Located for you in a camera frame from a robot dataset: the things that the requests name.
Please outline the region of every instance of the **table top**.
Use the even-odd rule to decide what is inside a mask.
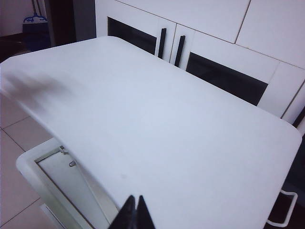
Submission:
[[[301,143],[289,123],[119,38],[0,65],[1,92],[59,139],[121,207],[158,229],[260,229]]]

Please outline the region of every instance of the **black object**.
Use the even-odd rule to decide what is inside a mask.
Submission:
[[[166,36],[166,28],[163,28],[161,30],[160,45],[159,45],[159,52],[158,52],[158,57],[161,58],[161,59],[163,57],[165,36]]]
[[[36,3],[40,15],[37,16],[35,3],[34,0],[32,0],[33,11],[34,11],[33,17],[44,18],[41,15],[41,9],[38,0],[36,0]],[[48,27],[48,23],[45,20],[42,20],[41,23],[23,24],[22,33],[24,34],[23,42],[25,43],[27,49],[30,51],[37,51],[51,47],[49,27]]]
[[[26,47],[23,42],[19,41],[7,41],[5,39],[0,38],[0,63],[8,59],[9,57],[26,51]]]
[[[96,38],[95,1],[73,0],[76,40]]]
[[[37,14],[34,0],[32,0],[32,7],[33,7],[33,10],[34,10],[34,14]]]
[[[182,49],[183,49],[183,45],[184,45],[184,40],[185,40],[185,36],[180,36],[177,55],[176,55],[176,60],[175,60],[175,66],[176,67],[179,67],[179,64],[180,64],[180,59],[181,59]]]
[[[304,117],[305,117],[305,106],[303,107],[303,110],[301,111],[299,116],[296,118],[295,122],[293,123],[293,126],[297,128],[297,126],[301,123]]]
[[[157,38],[108,17],[108,36],[119,37],[154,55]]]
[[[74,0],[45,0],[51,44],[59,46],[76,42]]]
[[[192,52],[186,71],[253,105],[258,104],[268,85]]]
[[[129,196],[108,229],[155,229],[143,196],[137,209],[134,196]]]
[[[302,138],[301,145],[290,167],[285,183],[297,187],[303,193],[305,192],[305,135]]]
[[[38,7],[38,11],[39,11],[39,15],[41,16],[42,15],[42,13],[41,13],[41,9],[40,9],[40,5],[39,5],[39,2],[38,2],[38,0],[36,0],[36,3],[37,3],[37,7]]]

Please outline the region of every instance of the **floor tile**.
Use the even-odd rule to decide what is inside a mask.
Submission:
[[[1,145],[1,225],[39,198],[17,170],[15,163],[23,150],[3,131]]]
[[[1,229],[56,229],[55,225],[41,210],[43,201],[39,199],[22,211]]]
[[[25,151],[52,138],[52,136],[31,117],[10,125],[3,130]]]
[[[18,122],[29,115],[25,113],[17,104],[7,97],[0,95],[1,103],[1,124],[2,128],[5,128],[15,122]]]

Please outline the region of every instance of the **white cabinet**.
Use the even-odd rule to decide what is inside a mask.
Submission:
[[[172,64],[183,36],[180,68],[278,117],[305,79],[300,68],[181,25],[176,28]]]
[[[237,44],[305,68],[305,1],[252,0]]]
[[[249,0],[121,0],[178,24],[234,43]]]
[[[96,34],[117,36],[170,60],[176,23],[115,0],[96,0]]]
[[[304,79],[305,70],[280,62],[258,106],[282,117]]]
[[[281,34],[283,23],[278,23],[274,19],[276,17],[272,18],[269,14],[269,11],[276,14],[281,10],[279,6],[276,6],[276,10],[271,10],[273,4],[274,1],[263,4],[262,1],[253,0],[238,37],[238,44],[233,44],[230,42],[235,42],[248,1],[222,1],[221,4],[215,4],[209,0],[96,0],[97,35],[120,37],[156,56],[162,50],[162,59],[282,117],[286,110],[289,115],[288,107],[304,81],[305,71],[278,60],[280,58],[277,54],[274,54],[278,58],[275,59],[263,53],[272,55],[273,52],[267,51],[269,48],[289,58],[285,51],[291,52],[290,45],[297,49],[305,32],[297,31],[300,33],[296,38],[299,42],[289,43],[292,35]],[[302,5],[295,2],[289,7],[293,8],[297,4]],[[297,13],[290,22],[297,17],[300,14]],[[257,44],[257,47],[261,45],[262,48],[252,47],[248,42]],[[298,57],[304,51],[305,48],[300,48],[293,56]],[[292,116],[303,107],[293,108],[295,104],[299,103],[292,103]],[[286,120],[291,123],[292,119],[290,117]]]

